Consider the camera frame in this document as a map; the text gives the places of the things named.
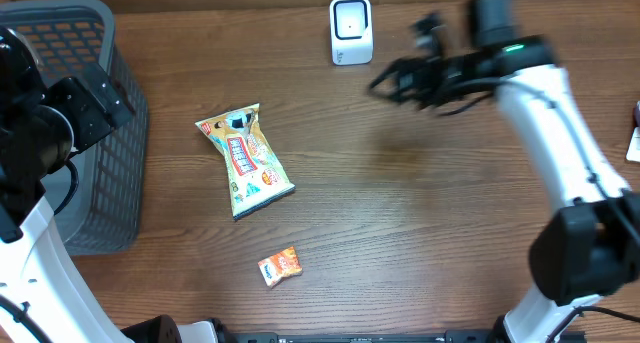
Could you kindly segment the yellow snack bag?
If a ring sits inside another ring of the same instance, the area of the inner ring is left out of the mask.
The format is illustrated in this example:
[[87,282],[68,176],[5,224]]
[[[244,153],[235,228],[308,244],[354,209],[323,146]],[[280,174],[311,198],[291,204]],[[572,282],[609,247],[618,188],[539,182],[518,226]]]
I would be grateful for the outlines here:
[[235,220],[295,190],[261,130],[259,113],[255,103],[195,123],[224,158]]

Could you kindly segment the red purple Carefree pad pack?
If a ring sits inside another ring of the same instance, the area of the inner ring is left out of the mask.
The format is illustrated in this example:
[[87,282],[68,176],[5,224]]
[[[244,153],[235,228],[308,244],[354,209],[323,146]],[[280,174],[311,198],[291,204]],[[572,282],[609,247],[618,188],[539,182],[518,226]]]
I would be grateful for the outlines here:
[[640,127],[640,101],[637,101],[637,103],[634,106],[633,117],[634,117],[635,126],[639,128]]

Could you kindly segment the white tube with gold cap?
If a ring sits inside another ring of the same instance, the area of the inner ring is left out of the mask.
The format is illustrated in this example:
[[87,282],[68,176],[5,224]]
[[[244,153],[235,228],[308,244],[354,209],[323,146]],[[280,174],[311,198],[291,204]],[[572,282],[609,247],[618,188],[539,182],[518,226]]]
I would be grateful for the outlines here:
[[630,162],[637,162],[637,163],[640,162],[640,128],[639,127],[635,127],[632,132],[625,158],[627,161],[630,161]]

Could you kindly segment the small orange snack packet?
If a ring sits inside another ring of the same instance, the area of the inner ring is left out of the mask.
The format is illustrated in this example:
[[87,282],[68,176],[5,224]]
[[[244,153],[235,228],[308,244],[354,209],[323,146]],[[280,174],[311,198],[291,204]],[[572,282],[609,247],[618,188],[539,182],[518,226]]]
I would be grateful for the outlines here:
[[261,260],[258,266],[268,287],[274,287],[283,279],[301,275],[303,272],[293,246]]

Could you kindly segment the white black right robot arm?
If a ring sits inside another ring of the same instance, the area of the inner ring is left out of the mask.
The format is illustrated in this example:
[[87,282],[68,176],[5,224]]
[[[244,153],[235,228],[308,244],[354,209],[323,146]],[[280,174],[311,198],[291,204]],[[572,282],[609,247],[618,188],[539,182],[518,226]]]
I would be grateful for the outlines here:
[[421,108],[492,97],[543,180],[552,214],[532,244],[532,287],[500,317],[491,342],[556,342],[579,315],[639,278],[639,196],[598,147],[549,41],[525,36],[512,0],[470,0],[470,53],[447,56],[444,23],[414,24],[424,58],[404,60],[393,99]]

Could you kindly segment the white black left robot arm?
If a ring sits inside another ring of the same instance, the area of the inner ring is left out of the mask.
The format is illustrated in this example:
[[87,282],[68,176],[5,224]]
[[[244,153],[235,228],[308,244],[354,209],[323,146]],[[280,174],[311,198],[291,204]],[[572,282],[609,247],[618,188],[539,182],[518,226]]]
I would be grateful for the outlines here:
[[178,325],[159,315],[119,329],[64,247],[42,179],[135,115],[126,89],[101,66],[48,86],[20,33],[1,30],[1,326],[15,342],[236,341],[218,319]]

